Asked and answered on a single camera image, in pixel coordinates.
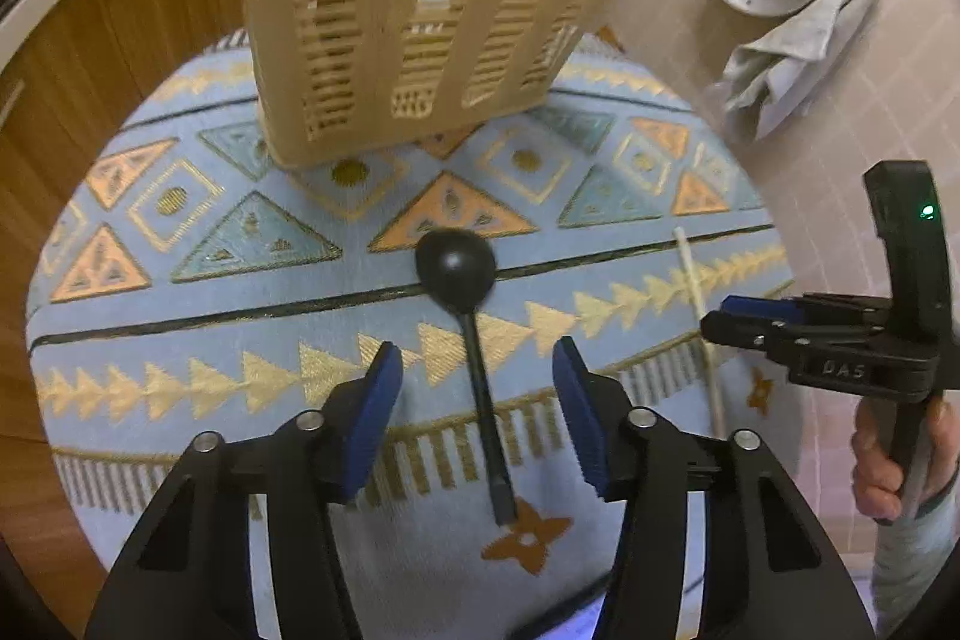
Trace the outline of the grey sleeve right forearm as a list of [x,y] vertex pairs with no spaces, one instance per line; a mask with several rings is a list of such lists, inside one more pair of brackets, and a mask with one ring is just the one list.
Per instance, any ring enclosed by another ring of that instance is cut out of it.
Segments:
[[880,526],[871,575],[875,631],[887,638],[929,590],[957,542],[957,481],[911,521]]

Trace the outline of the right hand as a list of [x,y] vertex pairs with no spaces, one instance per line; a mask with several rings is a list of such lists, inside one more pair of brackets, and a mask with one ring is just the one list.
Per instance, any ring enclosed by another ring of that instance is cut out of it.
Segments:
[[[958,416],[946,399],[935,399],[929,406],[928,432],[931,458],[921,494],[923,502],[944,491],[957,473]],[[903,509],[898,493],[905,478],[900,466],[880,445],[877,420],[868,399],[861,399],[857,405],[851,448],[856,460],[853,470],[856,509],[874,520],[898,520]]]

